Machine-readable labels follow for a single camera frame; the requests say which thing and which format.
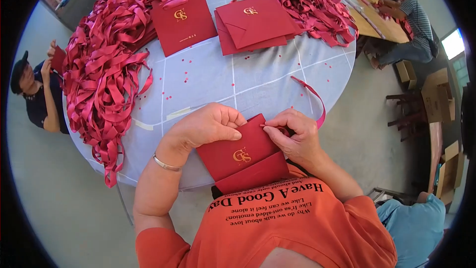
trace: light blue shirt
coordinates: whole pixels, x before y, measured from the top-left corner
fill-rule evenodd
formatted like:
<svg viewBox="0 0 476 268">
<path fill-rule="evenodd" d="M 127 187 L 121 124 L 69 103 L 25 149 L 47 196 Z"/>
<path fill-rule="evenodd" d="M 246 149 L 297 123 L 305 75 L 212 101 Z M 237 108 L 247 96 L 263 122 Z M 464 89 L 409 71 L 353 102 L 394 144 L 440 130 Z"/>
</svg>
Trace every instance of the light blue shirt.
<svg viewBox="0 0 476 268">
<path fill-rule="evenodd" d="M 388 200 L 377 208 L 378 218 L 395 242 L 396 268 L 415 268 L 426 261 L 443 238 L 445 212 L 444 203 L 434 194 L 426 203 L 406 206 Z"/>
</svg>

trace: silver bangle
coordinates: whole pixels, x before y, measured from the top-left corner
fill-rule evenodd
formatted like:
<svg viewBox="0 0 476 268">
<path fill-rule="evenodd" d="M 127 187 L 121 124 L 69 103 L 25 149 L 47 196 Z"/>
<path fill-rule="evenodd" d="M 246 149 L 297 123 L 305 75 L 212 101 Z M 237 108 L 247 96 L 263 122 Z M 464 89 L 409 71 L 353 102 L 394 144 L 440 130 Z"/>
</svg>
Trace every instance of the silver bangle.
<svg viewBox="0 0 476 268">
<path fill-rule="evenodd" d="M 178 172 L 182 169 L 182 167 L 174 167 L 174 166 L 170 166 L 170 165 L 167 165 L 167 164 L 164 164 L 163 162 L 161 162 L 157 156 L 155 155 L 155 152 L 154 152 L 154 156 L 152 157 L 155 162 L 161 166 L 162 168 L 164 168 L 165 170 L 169 170 L 169 171 L 173 171 L 173 172 Z"/>
</svg>

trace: person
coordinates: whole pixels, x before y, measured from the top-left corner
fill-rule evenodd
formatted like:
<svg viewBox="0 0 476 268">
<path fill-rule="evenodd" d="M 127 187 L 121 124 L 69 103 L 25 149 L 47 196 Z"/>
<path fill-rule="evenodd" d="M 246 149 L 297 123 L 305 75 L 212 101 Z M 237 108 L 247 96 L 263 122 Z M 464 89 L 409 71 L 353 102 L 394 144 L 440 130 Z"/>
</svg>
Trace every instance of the person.
<svg viewBox="0 0 476 268">
<path fill-rule="evenodd" d="M 373 68 L 382 69 L 383 66 L 406 59 L 410 61 L 419 61 L 428 63 L 433 58 L 432 46 L 433 34 L 431 32 L 430 21 L 425 10 L 418 3 L 418 0 L 379 0 L 382 4 L 379 11 L 384 14 L 390 14 L 396 19 L 407 19 L 414 33 L 413 40 L 403 44 L 396 44 L 389 52 L 378 57 L 372 57 L 370 64 Z"/>
<path fill-rule="evenodd" d="M 207 104 L 177 122 L 140 175 L 133 206 L 141 267 L 389 268 L 395 245 L 372 200 L 319 145 L 316 122 L 287 109 L 266 121 L 271 140 L 296 164 L 291 179 L 224 195 L 205 209 L 193 244 L 175 232 L 169 211 L 181 167 L 193 148 L 239 140 L 247 121 L 222 104 Z M 283 135 L 277 126 L 296 134 Z"/>
<path fill-rule="evenodd" d="M 53 40 L 47 50 L 48 58 L 35 68 L 28 62 L 28 51 L 25 51 L 13 67 L 10 88 L 25 98 L 28 118 L 34 125 L 49 132 L 69 134 L 63 116 L 61 78 L 50 70 L 55 47 L 56 40 Z"/>
<path fill-rule="evenodd" d="M 434 194 L 421 192 L 412 206 L 388 200 L 377 213 L 395 242 L 396 268 L 419 267 L 443 238 L 446 209 Z"/>
</svg>

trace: open cardboard box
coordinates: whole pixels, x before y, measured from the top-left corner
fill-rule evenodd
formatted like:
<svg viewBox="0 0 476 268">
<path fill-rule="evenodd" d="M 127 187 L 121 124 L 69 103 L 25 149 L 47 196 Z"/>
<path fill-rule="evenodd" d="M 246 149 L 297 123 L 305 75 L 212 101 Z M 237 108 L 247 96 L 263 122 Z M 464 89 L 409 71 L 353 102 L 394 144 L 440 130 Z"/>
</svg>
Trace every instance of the open cardboard box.
<svg viewBox="0 0 476 268">
<path fill-rule="evenodd" d="M 440 121 L 448 123 L 455 120 L 455 98 L 451 94 L 446 68 L 426 77 L 421 95 L 429 123 Z"/>
<path fill-rule="evenodd" d="M 402 60 L 396 63 L 396 68 L 400 76 L 400 81 L 403 84 L 408 82 L 408 90 L 414 89 L 417 84 L 417 75 L 415 74 L 412 63 L 408 60 Z"/>
<path fill-rule="evenodd" d="M 453 200 L 455 188 L 461 185 L 463 176 L 464 155 L 459 151 L 459 142 L 456 141 L 445 148 L 441 159 L 443 165 L 439 171 L 435 195 L 446 205 Z"/>
</svg>

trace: fingernail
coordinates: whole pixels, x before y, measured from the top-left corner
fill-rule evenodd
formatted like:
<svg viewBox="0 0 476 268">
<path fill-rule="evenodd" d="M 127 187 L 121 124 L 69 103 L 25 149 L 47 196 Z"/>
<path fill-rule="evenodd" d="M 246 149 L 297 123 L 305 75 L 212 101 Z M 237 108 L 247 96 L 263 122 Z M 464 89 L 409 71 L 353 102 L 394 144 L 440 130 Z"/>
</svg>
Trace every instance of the fingernail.
<svg viewBox="0 0 476 268">
<path fill-rule="evenodd" d="M 236 131 L 235 134 L 233 135 L 233 140 L 240 140 L 241 139 L 241 133 L 239 131 Z"/>
</svg>

